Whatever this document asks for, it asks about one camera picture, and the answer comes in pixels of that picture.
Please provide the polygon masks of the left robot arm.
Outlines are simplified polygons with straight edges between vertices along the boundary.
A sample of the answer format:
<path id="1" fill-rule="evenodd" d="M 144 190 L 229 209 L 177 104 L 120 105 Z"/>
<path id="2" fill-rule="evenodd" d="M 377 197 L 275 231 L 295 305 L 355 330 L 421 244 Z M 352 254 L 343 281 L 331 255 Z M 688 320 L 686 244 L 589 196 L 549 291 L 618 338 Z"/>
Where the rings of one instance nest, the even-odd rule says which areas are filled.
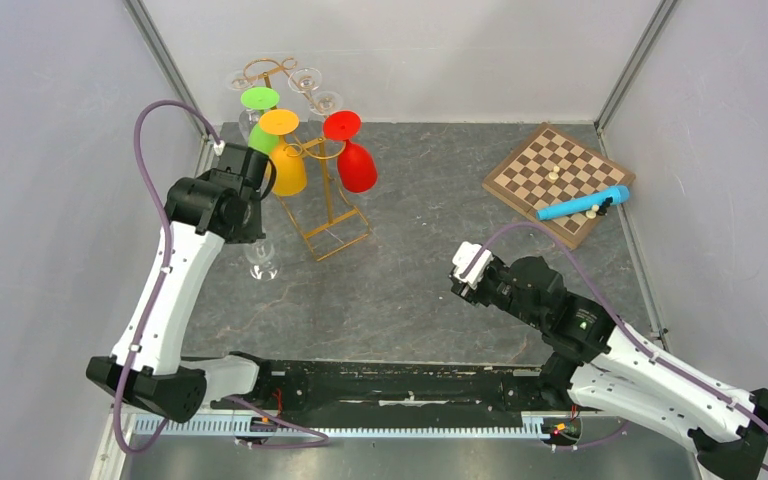
<path id="1" fill-rule="evenodd" d="M 107 356 L 89 360 L 86 377 L 109 394 L 125 384 L 123 403 L 177 423 L 205 404 L 236 396 L 267 405 L 272 379 L 243 354 L 182 357 L 186 327 L 208 270 L 223 247 L 264 239 L 261 202 L 277 179 L 269 156 L 227 144 L 216 167 L 183 177 L 168 190 L 157 256 L 137 308 Z"/>

